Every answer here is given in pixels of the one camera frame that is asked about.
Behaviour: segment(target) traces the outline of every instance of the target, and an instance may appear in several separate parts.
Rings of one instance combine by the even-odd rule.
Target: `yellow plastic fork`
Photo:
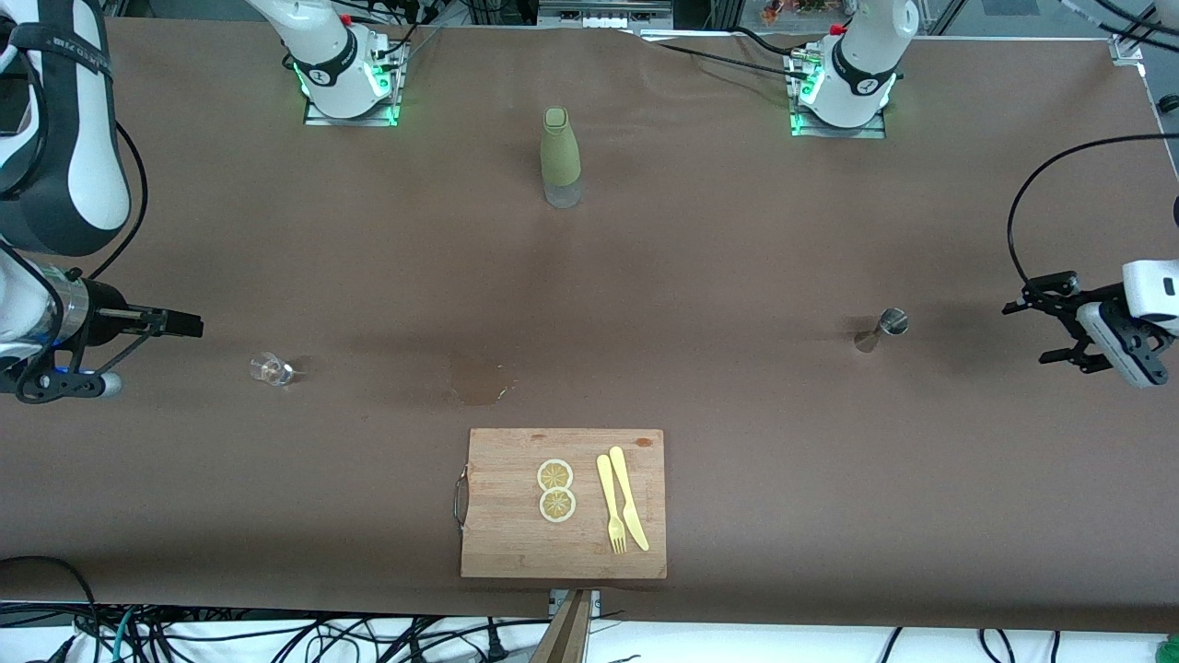
[[[606,454],[598,457],[598,478],[601,479],[601,492],[606,494],[606,507],[610,508],[610,525],[606,526],[610,546],[614,549],[614,554],[621,554],[626,552],[626,530],[623,529],[623,519],[618,517],[618,503],[614,501],[614,468]]]

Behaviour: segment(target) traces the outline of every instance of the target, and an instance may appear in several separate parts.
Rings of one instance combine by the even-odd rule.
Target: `yellow lemon slice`
[[[544,490],[567,488],[573,485],[573,468],[564,460],[552,459],[540,464],[536,483]]]
[[[568,520],[577,507],[577,498],[566,488],[548,488],[540,495],[540,514],[549,523]]]

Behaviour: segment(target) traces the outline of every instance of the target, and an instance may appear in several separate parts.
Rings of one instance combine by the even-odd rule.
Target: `yellow plastic knife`
[[[618,475],[618,484],[623,486],[623,497],[626,498],[626,506],[623,507],[623,520],[626,529],[634,537],[634,543],[643,550],[650,550],[647,536],[643,533],[643,523],[639,520],[639,511],[634,508],[634,495],[631,494],[631,478],[626,473],[626,457],[623,455],[623,447],[610,448],[610,461],[614,466],[614,474]]]

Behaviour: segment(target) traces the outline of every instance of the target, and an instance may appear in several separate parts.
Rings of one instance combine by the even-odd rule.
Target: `liquid spill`
[[[514,383],[502,365],[450,353],[450,390],[463,405],[495,405]]]

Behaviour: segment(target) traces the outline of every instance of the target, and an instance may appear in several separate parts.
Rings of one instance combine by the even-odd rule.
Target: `cutting board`
[[[663,431],[605,428],[472,428],[467,452],[467,510],[462,577],[654,579],[667,577]],[[627,532],[626,552],[614,554],[598,455],[619,446],[651,549]],[[573,468],[577,508],[564,523],[540,514],[536,470],[549,459]],[[623,490],[614,479],[619,517]]]

